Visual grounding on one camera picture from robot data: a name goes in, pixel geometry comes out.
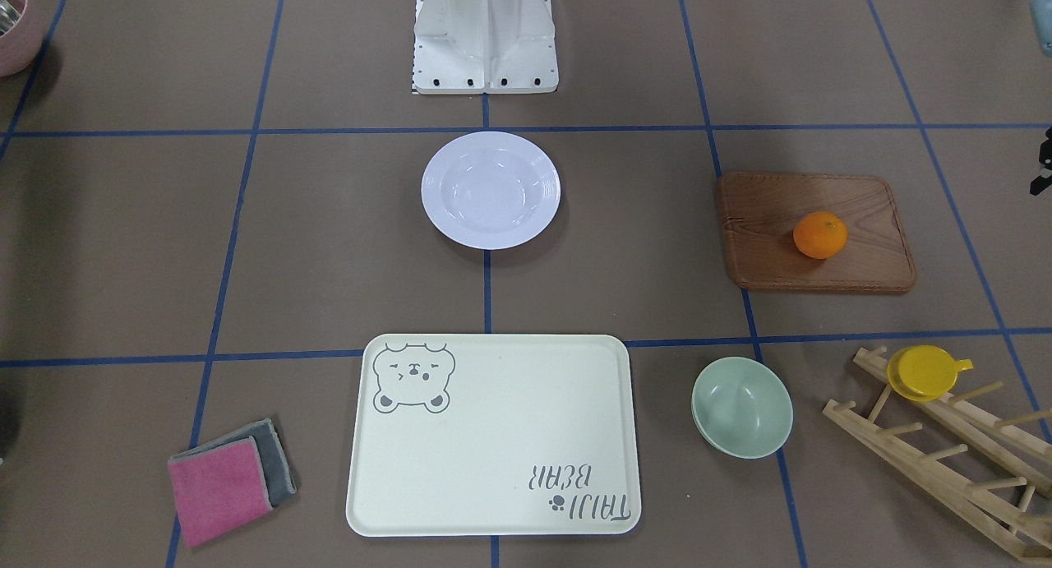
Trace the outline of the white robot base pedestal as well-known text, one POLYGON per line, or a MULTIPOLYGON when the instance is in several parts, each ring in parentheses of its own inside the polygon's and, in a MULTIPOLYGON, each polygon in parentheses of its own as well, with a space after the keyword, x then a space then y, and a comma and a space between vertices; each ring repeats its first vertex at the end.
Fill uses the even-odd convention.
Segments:
POLYGON ((418 94, 557 92, 551 0, 416 0, 418 94))

